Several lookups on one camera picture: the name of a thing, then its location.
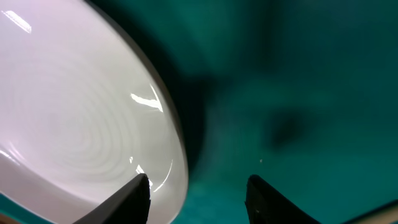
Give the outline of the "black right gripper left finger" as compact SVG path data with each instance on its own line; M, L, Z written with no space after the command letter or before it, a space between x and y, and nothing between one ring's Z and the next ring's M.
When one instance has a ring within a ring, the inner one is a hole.
M149 209L149 179L138 174L74 224L146 224Z

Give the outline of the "large white plate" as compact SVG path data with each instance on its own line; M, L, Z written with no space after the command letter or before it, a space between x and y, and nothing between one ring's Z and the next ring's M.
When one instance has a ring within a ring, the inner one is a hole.
M85 1L1 0L1 193L73 223L137 174L171 223L188 166L172 99L126 32Z

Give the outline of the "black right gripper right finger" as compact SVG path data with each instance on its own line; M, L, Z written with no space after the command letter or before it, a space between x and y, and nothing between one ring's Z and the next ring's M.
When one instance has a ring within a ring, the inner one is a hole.
M248 178L244 203L250 224L320 224L258 175Z

